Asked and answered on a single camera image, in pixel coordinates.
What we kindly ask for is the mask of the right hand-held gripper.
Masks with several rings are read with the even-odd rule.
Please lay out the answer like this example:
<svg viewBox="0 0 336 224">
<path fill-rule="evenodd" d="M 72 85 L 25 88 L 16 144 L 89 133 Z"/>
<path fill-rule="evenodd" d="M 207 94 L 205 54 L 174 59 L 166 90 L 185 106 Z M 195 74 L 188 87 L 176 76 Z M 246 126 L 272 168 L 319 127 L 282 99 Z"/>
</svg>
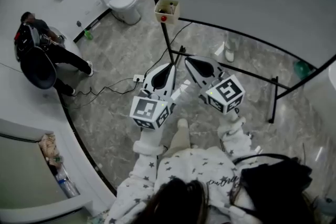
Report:
<svg viewBox="0 0 336 224">
<path fill-rule="evenodd" d="M 238 107 L 245 90 L 234 75 L 229 75 L 214 59 L 201 56 L 185 58 L 185 66 L 193 81 L 200 87 L 198 97 L 222 114 Z"/>
</svg>

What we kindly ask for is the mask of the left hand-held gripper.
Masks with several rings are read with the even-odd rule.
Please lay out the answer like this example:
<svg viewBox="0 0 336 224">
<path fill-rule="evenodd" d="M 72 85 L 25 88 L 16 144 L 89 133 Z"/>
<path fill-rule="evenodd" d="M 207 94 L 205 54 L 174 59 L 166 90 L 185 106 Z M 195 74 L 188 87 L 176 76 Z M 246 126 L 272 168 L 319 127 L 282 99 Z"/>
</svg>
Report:
<svg viewBox="0 0 336 224">
<path fill-rule="evenodd" d="M 175 78 L 176 66 L 173 63 L 163 64 L 145 77 L 130 110 L 130 118 L 137 126 L 150 130 L 159 130 L 163 126 L 176 106 L 171 98 Z"/>
</svg>

